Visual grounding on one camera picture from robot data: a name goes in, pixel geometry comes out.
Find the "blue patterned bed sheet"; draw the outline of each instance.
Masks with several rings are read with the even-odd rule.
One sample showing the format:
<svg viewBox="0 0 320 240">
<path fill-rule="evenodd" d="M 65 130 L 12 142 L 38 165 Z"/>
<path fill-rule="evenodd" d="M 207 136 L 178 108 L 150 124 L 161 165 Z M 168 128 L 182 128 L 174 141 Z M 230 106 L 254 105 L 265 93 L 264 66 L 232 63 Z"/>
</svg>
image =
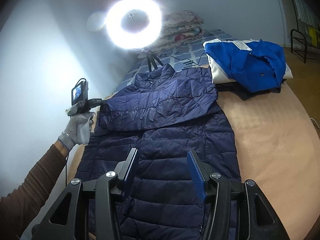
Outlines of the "blue patterned bed sheet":
<svg viewBox="0 0 320 240">
<path fill-rule="evenodd" d="M 163 64 L 169 63 L 176 72 L 183 70 L 188 67 L 198 67 L 209 65 L 208 57 L 204 53 L 203 43 L 205 41 L 211 41 L 214 39 L 219 39 L 221 41 L 234 41 L 235 38 L 230 34 L 225 33 L 222 30 L 212 30 L 212 31 L 204 31 L 204 35 L 196 41 L 193 41 L 188 44 L 184 44 L 178 47 L 174 47 L 172 49 L 166 49 L 157 53 L 159 58 L 161 59 Z M 189 60 L 179 61 L 170 56 L 174 56 L 178 59 L 189 59 L 194 63 L 191 63 Z M 148 72 L 148 62 L 146 58 L 138 59 L 138 61 L 133 65 L 133 67 L 129 70 L 127 75 L 124 77 L 122 82 L 116 87 L 114 92 L 118 92 L 121 89 L 129 86 L 133 81 L 137 73 Z"/>
</svg>

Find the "stack of folded blankets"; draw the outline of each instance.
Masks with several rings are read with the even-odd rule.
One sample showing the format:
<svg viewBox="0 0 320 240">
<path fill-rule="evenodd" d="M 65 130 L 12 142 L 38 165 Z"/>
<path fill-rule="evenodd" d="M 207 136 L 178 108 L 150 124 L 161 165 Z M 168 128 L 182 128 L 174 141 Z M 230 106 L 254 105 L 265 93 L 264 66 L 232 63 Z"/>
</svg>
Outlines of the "stack of folded blankets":
<svg viewBox="0 0 320 240">
<path fill-rule="evenodd" d="M 164 16 L 160 35 L 148 48 L 157 53 L 193 42 L 204 34 L 201 23 L 203 19 L 188 10 Z"/>
</svg>

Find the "blue garment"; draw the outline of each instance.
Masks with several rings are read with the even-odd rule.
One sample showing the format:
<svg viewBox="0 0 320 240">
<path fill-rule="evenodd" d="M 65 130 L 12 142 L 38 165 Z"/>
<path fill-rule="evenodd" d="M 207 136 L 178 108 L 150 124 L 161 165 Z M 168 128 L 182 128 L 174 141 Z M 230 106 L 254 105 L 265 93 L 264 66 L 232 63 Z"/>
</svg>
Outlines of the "blue garment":
<svg viewBox="0 0 320 240">
<path fill-rule="evenodd" d="M 176 73 L 166 64 L 137 74 L 134 84 L 101 106 L 95 136 L 85 147 L 76 177 L 97 179 L 125 160 L 131 148 L 139 150 L 130 196 L 117 206 L 122 240 L 200 238 L 207 209 L 188 170 L 190 149 L 215 172 L 241 181 L 234 133 L 217 97 L 210 68 Z M 91 204 L 92 232 L 93 211 Z M 235 203 L 230 227 L 234 239 Z"/>
<path fill-rule="evenodd" d="M 239 49 L 232 42 L 207 43 L 204 49 L 228 78 L 238 81 L 251 93 L 279 88 L 286 68 L 283 48 L 263 40 L 246 45 L 252 50 Z"/>
</svg>

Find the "floor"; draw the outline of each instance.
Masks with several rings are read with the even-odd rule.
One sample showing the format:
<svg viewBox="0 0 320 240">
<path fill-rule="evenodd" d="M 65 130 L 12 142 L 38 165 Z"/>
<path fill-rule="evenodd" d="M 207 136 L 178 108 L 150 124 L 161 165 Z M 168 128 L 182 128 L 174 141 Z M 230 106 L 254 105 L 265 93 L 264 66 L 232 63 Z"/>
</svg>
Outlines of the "floor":
<svg viewBox="0 0 320 240">
<path fill-rule="evenodd" d="M 284 54 L 293 79 L 286 82 L 300 100 L 308 115 L 320 126 L 320 61 L 309 60 L 304 64 L 302 58 L 290 49 L 284 48 Z"/>
</svg>

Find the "navy blue quilted jacket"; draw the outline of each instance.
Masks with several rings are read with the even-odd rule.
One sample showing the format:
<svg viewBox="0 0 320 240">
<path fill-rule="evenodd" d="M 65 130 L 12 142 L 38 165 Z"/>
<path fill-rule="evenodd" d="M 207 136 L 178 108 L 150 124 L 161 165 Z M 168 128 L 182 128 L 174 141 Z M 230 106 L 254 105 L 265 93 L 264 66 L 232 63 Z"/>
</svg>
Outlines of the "navy blue quilted jacket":
<svg viewBox="0 0 320 240">
<path fill-rule="evenodd" d="M 175 72 L 165 65 L 137 74 L 134 84 L 100 108 L 77 178 L 97 179 L 124 161 L 131 148 L 140 162 L 131 194 L 117 205 L 123 240 L 198 240 L 206 223 L 187 167 L 194 149 L 214 171 L 240 181 L 234 133 L 216 100 L 207 68 Z M 94 232 L 94 206 L 90 230 Z M 235 232 L 232 205 L 230 237 Z"/>
</svg>

